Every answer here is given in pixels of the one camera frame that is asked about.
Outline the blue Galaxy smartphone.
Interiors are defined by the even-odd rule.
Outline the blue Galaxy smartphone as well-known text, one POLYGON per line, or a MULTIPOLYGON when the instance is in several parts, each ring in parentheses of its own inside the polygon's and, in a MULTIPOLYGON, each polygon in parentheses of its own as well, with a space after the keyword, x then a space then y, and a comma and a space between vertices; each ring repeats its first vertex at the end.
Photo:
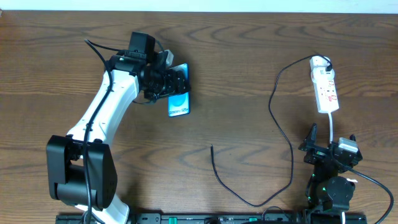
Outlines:
MULTIPOLYGON (((189 68, 188 64, 184 63, 171 68, 176 72, 182 72, 185 79, 189 79, 189 68)), ((190 113, 190 94, 186 92, 182 95, 175 95, 168 98, 168 113, 169 117, 176 117, 190 113)))

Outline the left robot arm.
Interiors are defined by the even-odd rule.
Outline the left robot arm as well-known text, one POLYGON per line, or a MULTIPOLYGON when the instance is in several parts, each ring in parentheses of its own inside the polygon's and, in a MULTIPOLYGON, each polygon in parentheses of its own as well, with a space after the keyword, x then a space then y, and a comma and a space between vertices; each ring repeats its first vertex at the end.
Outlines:
POLYGON ((153 36, 133 32, 126 50, 114 49, 103 60, 103 81, 79 122, 66 135, 49 139, 49 194, 82 211, 73 223, 129 221, 130 208, 116 194, 111 145, 126 110, 139 95, 147 105, 168 99, 171 117, 189 113, 188 65, 174 65, 173 59, 153 36))

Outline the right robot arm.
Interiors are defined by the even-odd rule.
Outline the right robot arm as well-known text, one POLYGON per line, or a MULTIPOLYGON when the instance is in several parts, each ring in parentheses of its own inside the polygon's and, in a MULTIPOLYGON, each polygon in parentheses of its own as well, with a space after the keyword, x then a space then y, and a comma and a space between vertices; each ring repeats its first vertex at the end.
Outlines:
POLYGON ((302 223, 344 223, 345 212, 353 197, 355 183, 342 173, 363 160, 355 136, 339 138, 327 147, 316 145, 317 125, 314 123, 303 143, 301 151, 306 152, 303 161, 314 166, 305 195, 308 208, 300 212, 302 223))

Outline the white USB charger plug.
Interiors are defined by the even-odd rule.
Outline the white USB charger plug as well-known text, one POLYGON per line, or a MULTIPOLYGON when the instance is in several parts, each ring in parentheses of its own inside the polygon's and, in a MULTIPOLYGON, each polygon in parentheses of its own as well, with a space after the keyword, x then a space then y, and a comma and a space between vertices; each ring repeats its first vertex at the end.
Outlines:
POLYGON ((326 67, 315 67, 311 72, 311 79, 314 83, 333 80, 334 77, 335 71, 333 69, 326 71, 326 67))

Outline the white power strip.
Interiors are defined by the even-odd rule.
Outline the white power strip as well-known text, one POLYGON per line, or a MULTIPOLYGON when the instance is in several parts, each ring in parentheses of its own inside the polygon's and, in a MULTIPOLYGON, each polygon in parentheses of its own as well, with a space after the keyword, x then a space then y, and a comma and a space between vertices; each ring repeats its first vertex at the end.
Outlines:
MULTIPOLYGON (((311 72, 315 67, 326 67, 326 71, 333 69, 328 60, 327 57, 313 56, 310 59, 311 72)), ((313 82, 313 86, 319 113, 327 114, 339 109, 334 79, 319 83, 313 82)))

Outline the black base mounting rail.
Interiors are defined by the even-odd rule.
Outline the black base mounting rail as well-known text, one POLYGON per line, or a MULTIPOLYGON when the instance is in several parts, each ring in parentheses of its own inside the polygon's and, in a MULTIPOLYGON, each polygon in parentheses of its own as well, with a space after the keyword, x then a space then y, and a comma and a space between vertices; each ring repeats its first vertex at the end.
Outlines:
MULTIPOLYGON (((72 224, 79 223, 80 215, 57 215, 55 223, 72 224)), ((267 213, 261 215, 161 215, 159 213, 141 213, 131 216, 127 223, 133 224, 205 224, 205 223, 305 223, 303 218, 297 215, 282 214, 280 212, 267 213)), ((341 223, 338 215, 313 214, 309 223, 341 223)), ((366 224, 368 223, 365 215, 345 216, 345 223, 366 224)))

